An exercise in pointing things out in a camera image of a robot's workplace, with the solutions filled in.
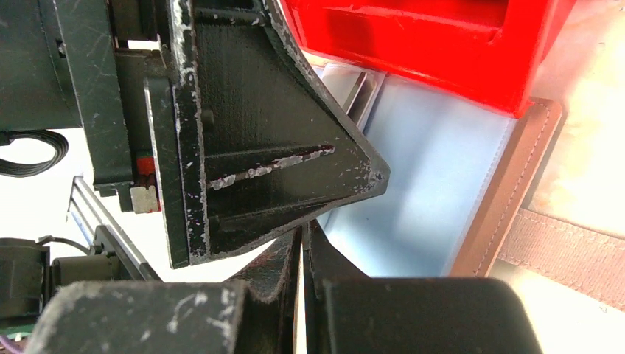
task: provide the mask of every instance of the red plastic part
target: red plastic part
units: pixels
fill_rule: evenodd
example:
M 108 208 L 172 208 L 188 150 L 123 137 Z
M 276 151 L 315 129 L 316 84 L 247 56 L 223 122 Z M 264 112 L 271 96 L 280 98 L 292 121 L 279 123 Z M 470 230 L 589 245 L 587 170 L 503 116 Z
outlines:
M 575 0 L 282 0 L 299 45 L 521 117 Z

